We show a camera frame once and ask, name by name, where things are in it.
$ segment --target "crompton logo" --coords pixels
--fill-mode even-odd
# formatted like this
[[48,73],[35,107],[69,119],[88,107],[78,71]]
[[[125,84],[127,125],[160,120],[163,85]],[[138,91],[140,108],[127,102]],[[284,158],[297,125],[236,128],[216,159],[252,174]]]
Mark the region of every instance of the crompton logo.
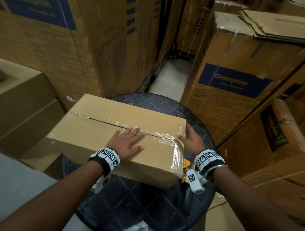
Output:
[[45,0],[18,0],[18,1],[30,3],[33,4],[34,6],[43,6],[46,8],[52,8],[50,2]]
[[232,79],[232,78],[229,78],[229,77],[226,77],[226,76],[221,76],[220,74],[216,74],[214,77],[216,79],[221,79],[221,80],[228,81],[231,84],[236,83],[236,84],[240,84],[240,85],[244,85],[244,86],[246,86],[248,84],[248,82],[244,82],[244,81],[237,80],[237,79]]

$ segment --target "blue label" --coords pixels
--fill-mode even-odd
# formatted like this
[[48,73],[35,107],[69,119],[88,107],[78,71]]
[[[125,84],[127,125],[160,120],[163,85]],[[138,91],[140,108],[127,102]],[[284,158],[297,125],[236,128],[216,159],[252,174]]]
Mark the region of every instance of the blue label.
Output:
[[6,0],[13,14],[76,30],[67,0]]
[[225,67],[219,67],[215,73],[216,69],[216,65],[207,63],[198,83],[255,99],[272,81]]

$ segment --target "black plastic table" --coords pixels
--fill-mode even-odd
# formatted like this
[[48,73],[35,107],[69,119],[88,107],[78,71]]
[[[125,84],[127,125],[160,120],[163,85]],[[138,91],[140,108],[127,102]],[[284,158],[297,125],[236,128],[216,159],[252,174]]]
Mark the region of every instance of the black plastic table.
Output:
[[[188,108],[164,96],[151,93],[131,93],[112,100],[149,110],[185,118],[202,137],[206,148],[216,150],[205,125]],[[184,151],[184,158],[191,164],[195,156]],[[80,165],[63,158],[62,176]],[[76,212],[92,230],[123,230],[144,220],[149,228],[158,230],[189,230],[207,211],[215,195],[212,183],[204,193],[194,194],[190,216],[181,208],[181,184],[164,190],[151,185],[112,175],[105,188],[98,194],[89,192]]]

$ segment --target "forearm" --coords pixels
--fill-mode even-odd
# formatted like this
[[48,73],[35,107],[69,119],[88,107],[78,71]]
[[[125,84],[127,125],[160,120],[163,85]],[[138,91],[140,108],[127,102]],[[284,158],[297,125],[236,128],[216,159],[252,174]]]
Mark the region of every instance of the forearm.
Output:
[[301,231],[301,228],[268,199],[247,185],[228,167],[215,169],[213,176],[216,185],[247,231]]
[[97,162],[87,162],[11,214],[0,230],[62,230],[102,175]]

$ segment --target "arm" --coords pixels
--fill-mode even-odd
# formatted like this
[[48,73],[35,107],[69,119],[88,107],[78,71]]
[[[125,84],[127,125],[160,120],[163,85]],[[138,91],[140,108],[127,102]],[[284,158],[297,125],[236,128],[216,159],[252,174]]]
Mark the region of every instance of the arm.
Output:
[[[189,140],[180,135],[178,135],[178,139],[192,154],[198,155],[206,149],[203,141],[189,124],[188,132]],[[297,224],[280,212],[263,195],[236,176],[228,167],[216,168],[213,172],[213,178],[247,231],[301,231]]]
[[[137,135],[140,128],[134,132],[131,130],[132,127],[121,135],[119,130],[116,131],[106,145],[117,152],[121,161],[144,149],[143,146],[132,148],[145,134]],[[102,175],[100,164],[88,161],[12,213],[0,223],[0,230],[62,230],[86,193]]]

